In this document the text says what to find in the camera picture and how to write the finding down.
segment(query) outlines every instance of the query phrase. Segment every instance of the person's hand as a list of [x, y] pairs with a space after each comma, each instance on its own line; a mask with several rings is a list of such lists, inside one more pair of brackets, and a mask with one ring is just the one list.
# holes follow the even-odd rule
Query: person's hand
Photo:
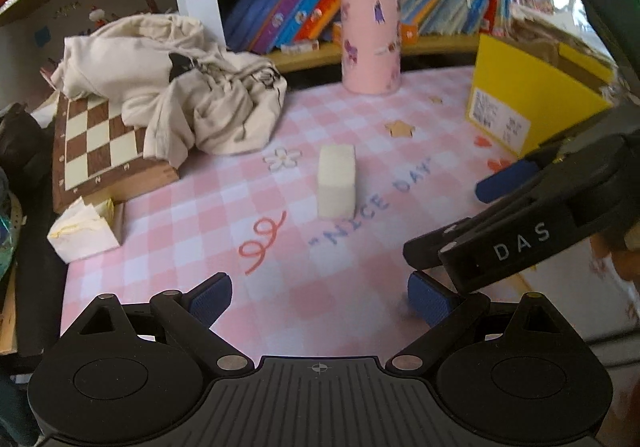
[[609, 254], [618, 275], [625, 281], [640, 279], [640, 251], [611, 250], [602, 234], [590, 237], [591, 250], [596, 259], [603, 259]]

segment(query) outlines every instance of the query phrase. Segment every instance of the crosshair symbol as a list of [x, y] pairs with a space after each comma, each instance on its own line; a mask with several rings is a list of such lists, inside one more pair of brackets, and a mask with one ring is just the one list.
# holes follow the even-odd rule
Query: crosshair symbol
[[314, 364], [309, 369], [314, 370], [316, 373], [324, 373], [326, 370], [331, 368], [326, 364], [318, 363], [318, 364]]

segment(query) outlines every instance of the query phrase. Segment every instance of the brown square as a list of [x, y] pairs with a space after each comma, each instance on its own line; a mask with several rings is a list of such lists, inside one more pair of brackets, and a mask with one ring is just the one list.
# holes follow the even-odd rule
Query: brown square
[[136, 129], [136, 150], [138, 153], [142, 153], [142, 150], [145, 147], [145, 132], [146, 128]]
[[81, 133], [66, 143], [66, 161], [71, 162], [74, 158], [86, 153], [86, 133]]
[[87, 99], [78, 99], [77, 101], [69, 101], [67, 119], [73, 119], [76, 115], [86, 111]]
[[103, 102], [92, 107], [86, 113], [86, 128], [97, 126], [101, 122], [109, 120], [109, 103]]
[[118, 115], [117, 117], [113, 117], [113, 119], [109, 119], [109, 140], [115, 140], [132, 131], [133, 128], [131, 126], [124, 125], [121, 116]]
[[111, 148], [109, 144], [87, 153], [87, 173], [89, 176], [111, 167]]

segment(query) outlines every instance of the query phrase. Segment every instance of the red heart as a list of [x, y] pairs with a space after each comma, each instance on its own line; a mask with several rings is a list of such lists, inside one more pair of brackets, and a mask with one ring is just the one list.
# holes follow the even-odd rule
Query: red heart
[[503, 158], [500, 159], [500, 162], [498, 162], [497, 160], [494, 160], [493, 158], [490, 158], [489, 160], [486, 161], [486, 164], [487, 164], [487, 167], [495, 173], [509, 167], [511, 165], [511, 162]]
[[492, 146], [491, 140], [482, 135], [478, 135], [476, 140], [474, 140], [474, 144], [478, 146], [478, 148], [490, 148]]

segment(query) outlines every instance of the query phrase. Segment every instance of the pink tumbler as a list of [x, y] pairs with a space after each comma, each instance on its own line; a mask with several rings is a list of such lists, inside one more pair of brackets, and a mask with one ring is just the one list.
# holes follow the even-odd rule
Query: pink tumbler
[[400, 0], [341, 0], [342, 84], [354, 93], [400, 87]]

